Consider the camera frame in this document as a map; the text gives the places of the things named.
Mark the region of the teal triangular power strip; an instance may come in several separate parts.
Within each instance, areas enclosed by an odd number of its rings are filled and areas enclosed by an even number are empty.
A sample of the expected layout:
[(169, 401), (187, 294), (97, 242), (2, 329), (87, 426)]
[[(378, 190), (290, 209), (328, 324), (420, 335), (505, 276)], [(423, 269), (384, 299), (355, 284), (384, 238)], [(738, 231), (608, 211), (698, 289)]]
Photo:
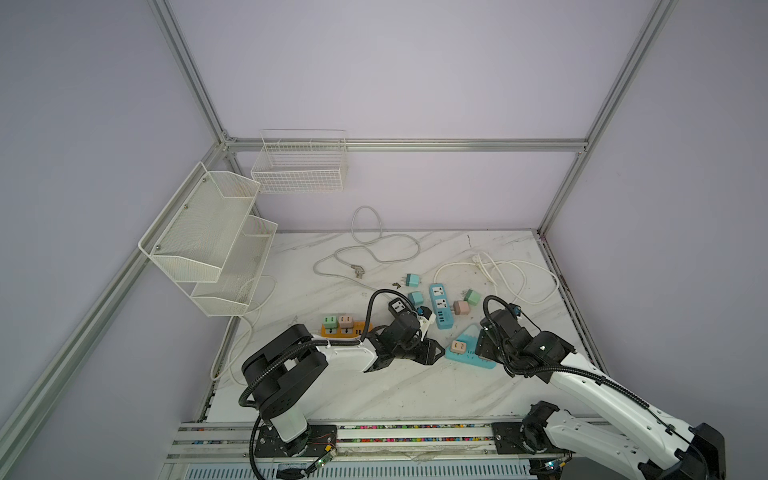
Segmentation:
[(476, 343), (477, 343), (477, 339), (480, 334), (480, 331), (481, 331), (481, 328), (478, 324), (472, 324), (468, 326), (455, 339), (453, 339), (453, 340), (459, 340), (459, 341), (465, 342), (467, 344), (467, 352), (463, 355), (453, 354), (450, 351), (450, 345), (453, 341), (452, 340), (445, 351), (445, 358), (451, 361), (471, 365), (478, 368), (483, 368), (488, 370), (494, 369), (496, 367), (495, 362), (484, 361), (483, 359), (475, 355)]

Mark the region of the teal adapter front black strip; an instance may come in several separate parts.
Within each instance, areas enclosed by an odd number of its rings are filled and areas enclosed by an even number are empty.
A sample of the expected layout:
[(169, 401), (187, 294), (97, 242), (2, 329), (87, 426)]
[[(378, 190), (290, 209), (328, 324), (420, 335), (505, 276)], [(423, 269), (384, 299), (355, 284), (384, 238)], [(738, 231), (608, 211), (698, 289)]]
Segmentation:
[(419, 291), (409, 292), (408, 299), (411, 302), (411, 304), (415, 307), (421, 306), (425, 302), (424, 295)]

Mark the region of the black power strip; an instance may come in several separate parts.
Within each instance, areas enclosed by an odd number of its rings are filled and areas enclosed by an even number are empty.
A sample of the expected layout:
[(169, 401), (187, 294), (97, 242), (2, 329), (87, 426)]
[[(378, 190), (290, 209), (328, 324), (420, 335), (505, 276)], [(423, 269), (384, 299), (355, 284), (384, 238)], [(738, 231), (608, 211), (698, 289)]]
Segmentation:
[(436, 318), (434, 312), (423, 305), (414, 306), (408, 299), (396, 298), (388, 302), (388, 310), (394, 318), (403, 315), (413, 317), (422, 323), (433, 322)]

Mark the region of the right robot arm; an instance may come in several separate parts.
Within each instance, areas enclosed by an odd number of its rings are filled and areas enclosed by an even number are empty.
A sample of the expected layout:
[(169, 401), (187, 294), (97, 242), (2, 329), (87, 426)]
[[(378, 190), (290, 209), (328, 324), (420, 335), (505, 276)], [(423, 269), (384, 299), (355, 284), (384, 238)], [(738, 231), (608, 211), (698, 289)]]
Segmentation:
[(531, 334), (519, 322), (521, 307), (497, 295), (482, 303), (476, 352), (512, 377), (538, 379), (579, 400), (613, 426), (612, 431), (577, 419), (547, 401), (523, 418), (522, 447), (585, 456), (628, 479), (724, 479), (724, 436), (707, 423), (692, 426), (653, 406), (613, 380), (559, 335)]

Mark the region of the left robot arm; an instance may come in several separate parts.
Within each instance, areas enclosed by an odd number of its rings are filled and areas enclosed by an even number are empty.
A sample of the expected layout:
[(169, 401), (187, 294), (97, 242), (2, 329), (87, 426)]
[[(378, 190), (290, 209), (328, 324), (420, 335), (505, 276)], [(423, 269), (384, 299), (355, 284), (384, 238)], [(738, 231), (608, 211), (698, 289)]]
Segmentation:
[(269, 444), (288, 458), (333, 447), (337, 428), (309, 424), (299, 400), (332, 364), (361, 373), (381, 371), (396, 360), (435, 364), (445, 356), (427, 336), (436, 319), (432, 309), (380, 289), (369, 299), (362, 330), (349, 339), (314, 335), (303, 324), (287, 328), (241, 367), (246, 385), (238, 405), (257, 412), (249, 456), (268, 455)]

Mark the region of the blue power strip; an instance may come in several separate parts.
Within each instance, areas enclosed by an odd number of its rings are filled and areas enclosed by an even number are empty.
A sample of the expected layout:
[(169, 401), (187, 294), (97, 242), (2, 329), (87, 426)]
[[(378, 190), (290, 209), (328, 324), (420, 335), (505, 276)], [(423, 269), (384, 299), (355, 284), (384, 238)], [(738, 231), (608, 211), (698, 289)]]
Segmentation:
[(433, 312), (436, 316), (436, 325), (440, 330), (452, 329), (454, 326), (454, 316), (449, 304), (448, 297), (442, 283), (433, 283), (429, 287), (430, 299), (433, 306)]

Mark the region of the teal adapter black strip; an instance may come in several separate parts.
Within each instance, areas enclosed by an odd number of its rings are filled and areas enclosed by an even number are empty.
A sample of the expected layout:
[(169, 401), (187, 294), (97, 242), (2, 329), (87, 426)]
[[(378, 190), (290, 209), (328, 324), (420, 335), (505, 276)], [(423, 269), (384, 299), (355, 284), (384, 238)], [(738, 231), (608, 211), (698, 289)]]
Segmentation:
[(416, 288), (421, 283), (421, 277), (417, 274), (408, 273), (405, 277), (405, 283), (409, 288)]
[(424, 295), (419, 291), (409, 292), (408, 299), (411, 302), (411, 304), (415, 307), (421, 306), (425, 302)]

